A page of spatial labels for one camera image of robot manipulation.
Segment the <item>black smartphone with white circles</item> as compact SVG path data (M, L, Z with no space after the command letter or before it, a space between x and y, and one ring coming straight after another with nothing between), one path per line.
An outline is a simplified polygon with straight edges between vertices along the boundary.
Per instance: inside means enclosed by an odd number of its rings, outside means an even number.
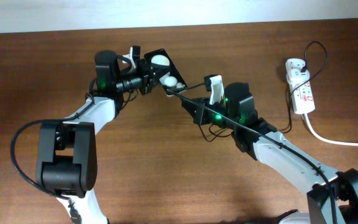
M161 85L165 91L188 87L165 49L148 52L144 54L144 58L154 76L154 86Z

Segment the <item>white power strip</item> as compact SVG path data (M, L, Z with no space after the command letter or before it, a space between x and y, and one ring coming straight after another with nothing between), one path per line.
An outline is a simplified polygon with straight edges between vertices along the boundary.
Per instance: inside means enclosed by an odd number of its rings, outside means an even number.
M286 71L291 68L302 69L305 61L300 58L290 58L285 62ZM314 98L310 82L297 85L289 85L291 100L295 114L308 114L315 110Z

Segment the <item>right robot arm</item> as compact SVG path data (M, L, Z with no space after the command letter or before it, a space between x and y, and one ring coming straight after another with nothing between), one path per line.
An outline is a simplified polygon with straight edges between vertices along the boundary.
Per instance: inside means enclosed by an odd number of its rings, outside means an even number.
M290 210L277 223L358 223L358 171L341 172L317 161L289 142L278 129L258 117L247 83L225 87L224 98L210 105L180 91L182 106L198 126L214 124L232 131L237 148L282 175L306 198L308 212Z

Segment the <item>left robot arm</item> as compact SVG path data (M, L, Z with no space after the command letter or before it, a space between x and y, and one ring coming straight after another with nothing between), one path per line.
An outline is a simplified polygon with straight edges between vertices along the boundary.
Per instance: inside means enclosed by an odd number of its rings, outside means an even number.
M102 50L94 56L96 78L89 86L85 104L63 119L41 122L35 179L66 209L73 223L109 223L101 211L94 185L98 165L96 135L113 121L127 102L124 94L152 91L155 85L168 88L181 81L163 49L139 56L140 48L118 55Z

